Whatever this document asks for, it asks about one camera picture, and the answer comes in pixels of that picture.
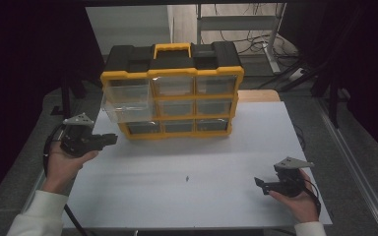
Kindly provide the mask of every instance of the transparent drawer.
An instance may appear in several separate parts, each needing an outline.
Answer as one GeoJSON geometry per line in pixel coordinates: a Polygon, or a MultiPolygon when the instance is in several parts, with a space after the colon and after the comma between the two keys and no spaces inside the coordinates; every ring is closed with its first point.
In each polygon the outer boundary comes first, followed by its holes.
{"type": "Polygon", "coordinates": [[[197,99],[196,108],[198,115],[223,115],[229,114],[232,100],[223,99],[197,99]]]}
{"type": "Polygon", "coordinates": [[[203,119],[196,120],[198,131],[226,131],[228,119],[203,119]]]}
{"type": "Polygon", "coordinates": [[[152,120],[154,103],[149,81],[109,82],[100,106],[114,123],[152,120]]]}
{"type": "Polygon", "coordinates": [[[193,120],[163,121],[162,125],[166,133],[192,132],[193,120]]]}
{"type": "Polygon", "coordinates": [[[193,114],[193,100],[160,100],[157,104],[161,116],[193,114]]]}
{"type": "Polygon", "coordinates": [[[236,76],[202,76],[196,78],[196,93],[234,93],[236,76]]]}
{"type": "Polygon", "coordinates": [[[131,135],[160,133],[158,121],[130,122],[127,123],[127,128],[131,135]]]}
{"type": "Polygon", "coordinates": [[[157,95],[193,94],[193,77],[170,76],[153,79],[157,95]]]}

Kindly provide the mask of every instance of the person's left hand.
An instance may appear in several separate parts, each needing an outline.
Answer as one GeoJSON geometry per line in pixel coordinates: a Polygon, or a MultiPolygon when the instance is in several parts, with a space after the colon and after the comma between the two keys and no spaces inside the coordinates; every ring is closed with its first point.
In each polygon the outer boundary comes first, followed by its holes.
{"type": "Polygon", "coordinates": [[[47,178],[41,190],[61,194],[82,169],[84,163],[95,158],[97,154],[98,151],[93,150],[81,157],[74,157],[60,148],[60,142],[54,143],[49,152],[47,178]]]}

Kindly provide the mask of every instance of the white sleeve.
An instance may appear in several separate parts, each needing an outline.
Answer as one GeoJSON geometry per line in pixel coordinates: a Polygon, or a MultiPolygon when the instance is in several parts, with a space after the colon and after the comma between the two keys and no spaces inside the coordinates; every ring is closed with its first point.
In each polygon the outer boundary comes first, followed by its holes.
{"type": "Polygon", "coordinates": [[[319,221],[296,224],[294,229],[297,236],[326,236],[324,225],[319,221]]]}
{"type": "Polygon", "coordinates": [[[61,235],[61,215],[67,199],[63,195],[35,191],[31,206],[25,213],[15,217],[7,235],[61,235]]]}

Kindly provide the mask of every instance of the storage organizer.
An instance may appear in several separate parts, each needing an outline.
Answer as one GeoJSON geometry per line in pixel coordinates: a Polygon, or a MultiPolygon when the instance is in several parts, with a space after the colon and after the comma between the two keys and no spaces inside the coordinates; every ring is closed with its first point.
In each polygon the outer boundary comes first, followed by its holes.
{"type": "Polygon", "coordinates": [[[101,108],[128,139],[226,136],[243,76],[232,42],[113,46],[101,108]]]}

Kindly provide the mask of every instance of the white tabletop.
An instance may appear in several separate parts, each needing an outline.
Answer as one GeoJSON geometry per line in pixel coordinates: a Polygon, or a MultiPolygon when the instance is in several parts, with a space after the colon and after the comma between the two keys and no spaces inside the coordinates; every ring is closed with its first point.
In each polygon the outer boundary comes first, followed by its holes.
{"type": "MultiPolygon", "coordinates": [[[[68,205],[84,227],[241,229],[293,225],[254,177],[279,181],[273,165],[305,160],[283,102],[238,103],[232,134],[129,141],[99,112],[94,134],[116,133],[76,178],[68,205]]],[[[322,203],[320,220],[332,221],[322,203]]],[[[63,215],[65,227],[74,227],[63,215]]]]}

